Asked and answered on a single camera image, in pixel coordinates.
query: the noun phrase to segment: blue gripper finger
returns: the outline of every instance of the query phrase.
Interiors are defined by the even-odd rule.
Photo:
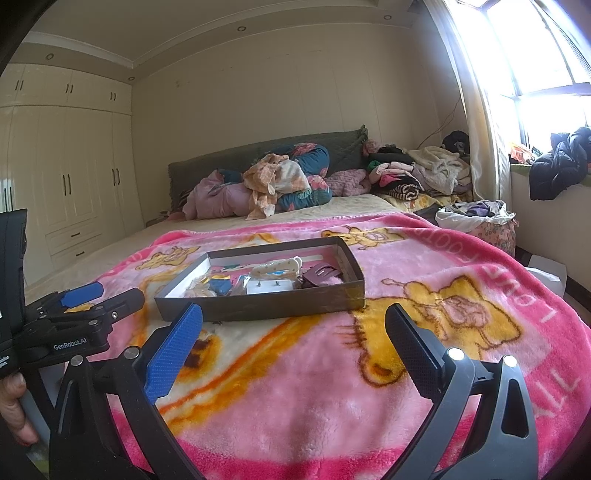
[[[201,307],[192,303],[173,327],[146,367],[144,391],[151,404],[173,387],[203,325]]]
[[[61,306],[72,309],[87,301],[101,297],[104,292],[105,289],[103,288],[103,285],[95,281],[64,293],[64,296],[61,299]]]

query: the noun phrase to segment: drawer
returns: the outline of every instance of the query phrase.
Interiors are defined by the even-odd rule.
[[[85,242],[81,242],[78,245],[63,250],[55,255],[51,256],[51,262],[56,270],[71,265],[78,260],[87,257],[92,252],[97,251],[103,246],[102,236],[96,236]]]
[[[63,228],[45,236],[49,254],[53,255],[66,248],[78,245],[89,238],[100,235],[100,227],[96,218]]]

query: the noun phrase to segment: headboard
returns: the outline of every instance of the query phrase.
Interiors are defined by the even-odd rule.
[[[172,210],[177,209],[182,192],[193,189],[201,179],[207,177],[216,168],[245,172],[255,159],[263,157],[267,152],[280,145],[304,142],[323,145],[330,153],[330,167],[327,175],[350,168],[364,168],[362,146],[367,139],[368,130],[365,125],[362,125],[359,130],[350,132],[300,135],[267,140],[171,163],[168,165],[168,176],[170,177]]]

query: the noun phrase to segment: wardrobe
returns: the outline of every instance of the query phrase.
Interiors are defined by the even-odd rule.
[[[25,281],[144,227],[131,87],[53,66],[0,76],[1,211],[28,209]]]

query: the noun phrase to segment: window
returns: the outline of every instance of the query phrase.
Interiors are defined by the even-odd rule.
[[[533,0],[456,1],[506,140],[545,152],[551,133],[591,124],[591,67]]]

